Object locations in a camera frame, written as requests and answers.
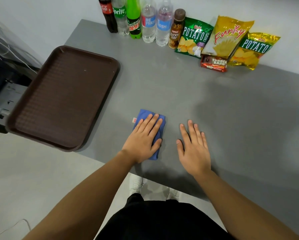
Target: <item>blue bottle label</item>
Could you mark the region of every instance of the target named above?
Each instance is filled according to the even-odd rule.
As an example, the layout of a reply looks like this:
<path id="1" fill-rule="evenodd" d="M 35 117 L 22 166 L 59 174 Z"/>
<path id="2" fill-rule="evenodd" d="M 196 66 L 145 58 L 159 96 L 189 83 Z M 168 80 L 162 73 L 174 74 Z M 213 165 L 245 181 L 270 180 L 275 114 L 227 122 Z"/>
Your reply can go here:
<path id="1" fill-rule="evenodd" d="M 171 29 L 171 20 L 163 21 L 157 19 L 157 28 L 162 31 L 168 31 Z"/>
<path id="2" fill-rule="evenodd" d="M 142 16 L 142 25 L 147 28 L 153 27 L 155 25 L 155 19 L 156 19 L 155 15 L 152 17 Z"/>

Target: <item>clear plastic bottle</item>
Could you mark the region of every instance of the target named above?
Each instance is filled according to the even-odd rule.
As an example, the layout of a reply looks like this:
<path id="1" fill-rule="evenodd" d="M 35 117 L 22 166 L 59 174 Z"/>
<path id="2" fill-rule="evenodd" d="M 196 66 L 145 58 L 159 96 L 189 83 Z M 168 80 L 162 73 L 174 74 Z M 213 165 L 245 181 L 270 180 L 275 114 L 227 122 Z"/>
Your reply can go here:
<path id="1" fill-rule="evenodd" d="M 118 33 L 123 36 L 129 35 L 126 16 L 126 0 L 112 0 L 112 7 L 117 22 Z"/>
<path id="2" fill-rule="evenodd" d="M 157 13 L 156 44 L 159 46 L 168 44 L 173 19 L 173 5 L 171 0 L 163 0 Z"/>
<path id="3" fill-rule="evenodd" d="M 143 40 L 152 43 L 155 40 L 156 3 L 154 0 L 144 0 L 141 7 Z"/>

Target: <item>hand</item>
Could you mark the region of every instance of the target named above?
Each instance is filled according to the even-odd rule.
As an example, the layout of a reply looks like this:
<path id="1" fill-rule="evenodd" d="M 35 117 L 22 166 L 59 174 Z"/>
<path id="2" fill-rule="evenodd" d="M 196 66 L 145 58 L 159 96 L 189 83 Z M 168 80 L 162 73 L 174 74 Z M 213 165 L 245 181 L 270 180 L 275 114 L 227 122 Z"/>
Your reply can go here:
<path id="1" fill-rule="evenodd" d="M 200 133 L 198 125 L 193 126 L 191 120 L 188 121 L 189 136 L 183 124 L 180 124 L 180 132 L 182 133 L 184 147 L 181 140 L 177 140 L 177 151 L 179 160 L 186 171 L 196 177 L 207 173 L 211 170 L 211 156 L 204 132 Z"/>
<path id="2" fill-rule="evenodd" d="M 163 122 L 162 119 L 157 121 L 158 116 L 156 114 L 153 117 L 150 114 L 145 120 L 141 119 L 123 145 L 122 151 L 127 152 L 134 163 L 145 161 L 159 149 L 162 139 L 158 139 L 152 146 L 154 137 Z"/>

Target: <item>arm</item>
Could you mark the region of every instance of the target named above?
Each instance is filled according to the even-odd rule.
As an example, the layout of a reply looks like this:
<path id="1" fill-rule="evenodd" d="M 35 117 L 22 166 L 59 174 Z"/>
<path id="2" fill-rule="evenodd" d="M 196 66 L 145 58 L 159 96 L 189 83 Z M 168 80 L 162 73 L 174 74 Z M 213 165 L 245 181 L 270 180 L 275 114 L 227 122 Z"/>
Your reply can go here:
<path id="1" fill-rule="evenodd" d="M 150 115 L 140 120 L 123 149 L 71 190 L 23 240 L 94 239 L 132 166 L 159 149 L 161 139 L 152 146 L 162 124 L 157 118 Z"/>
<path id="2" fill-rule="evenodd" d="M 198 125 L 188 121 L 189 135 L 184 125 L 180 131 L 183 144 L 177 140 L 179 160 L 202 187 L 228 233 L 238 240 L 299 239 L 291 229 L 244 197 L 211 170 L 211 157 L 205 134 Z"/>

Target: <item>finger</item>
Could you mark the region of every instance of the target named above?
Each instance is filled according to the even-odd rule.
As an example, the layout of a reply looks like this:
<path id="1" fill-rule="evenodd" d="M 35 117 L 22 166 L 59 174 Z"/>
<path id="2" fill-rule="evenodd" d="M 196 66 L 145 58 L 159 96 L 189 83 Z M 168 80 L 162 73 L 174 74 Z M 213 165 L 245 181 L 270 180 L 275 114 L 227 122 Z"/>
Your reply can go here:
<path id="1" fill-rule="evenodd" d="M 162 139 L 158 139 L 155 143 L 154 143 L 154 145 L 152 146 L 152 148 L 151 148 L 151 152 L 154 154 L 158 149 L 159 149 L 159 147 L 161 146 L 161 143 L 162 143 Z"/>
<path id="2" fill-rule="evenodd" d="M 163 119 L 160 118 L 157 121 L 156 125 L 153 127 L 153 129 L 150 131 L 150 133 L 149 133 L 148 136 L 151 137 L 151 138 L 154 138 L 156 136 L 156 134 L 157 134 L 157 132 L 159 130 L 159 127 L 161 126 L 162 123 L 163 123 Z"/>
<path id="3" fill-rule="evenodd" d="M 206 136 L 205 133 L 202 132 L 202 140 L 203 140 L 203 145 L 206 149 L 208 149 L 207 141 L 206 141 Z"/>
<path id="4" fill-rule="evenodd" d="M 140 127 L 139 127 L 139 129 L 138 129 L 139 132 L 143 132 L 143 131 L 144 131 L 146 125 L 147 125 L 148 122 L 151 120 L 152 116 L 153 116 L 153 115 L 152 115 L 151 113 L 147 116 L 147 118 L 144 120 L 144 122 L 140 125 Z"/>
<path id="5" fill-rule="evenodd" d="M 178 157 L 179 157 L 179 159 L 180 159 L 181 157 L 184 156 L 184 147 L 183 147 L 183 143 L 182 143 L 182 141 L 181 141 L 180 139 L 177 139 L 177 140 L 176 140 L 176 144 L 177 144 Z"/>
<path id="6" fill-rule="evenodd" d="M 146 127 L 144 129 L 144 133 L 146 133 L 147 135 L 150 133 L 150 131 L 152 130 L 153 126 L 155 125 L 158 117 L 159 117 L 159 114 L 154 115 L 154 117 L 146 125 Z"/>
<path id="7" fill-rule="evenodd" d="M 194 129 L 195 129 L 195 133 L 196 133 L 196 137 L 197 137 L 197 142 L 200 145 L 203 145 L 203 139 L 202 139 L 201 133 L 199 131 L 198 124 L 194 125 Z"/>
<path id="8" fill-rule="evenodd" d="M 133 130 L 134 133 L 138 131 L 138 129 L 139 129 L 140 125 L 143 123 L 143 121 L 144 121 L 143 119 L 138 121 L 138 124 L 136 125 L 135 129 Z"/>
<path id="9" fill-rule="evenodd" d="M 190 140 L 192 141 L 192 143 L 197 144 L 197 135 L 195 133 L 192 120 L 188 121 L 188 131 L 189 131 L 189 136 L 190 136 Z"/>
<path id="10" fill-rule="evenodd" d="M 182 134 L 185 146 L 188 145 L 188 144 L 191 144 L 189 136 L 188 136 L 187 131 L 185 129 L 185 126 L 183 124 L 180 124 L 179 128 L 180 128 L 180 133 Z"/>

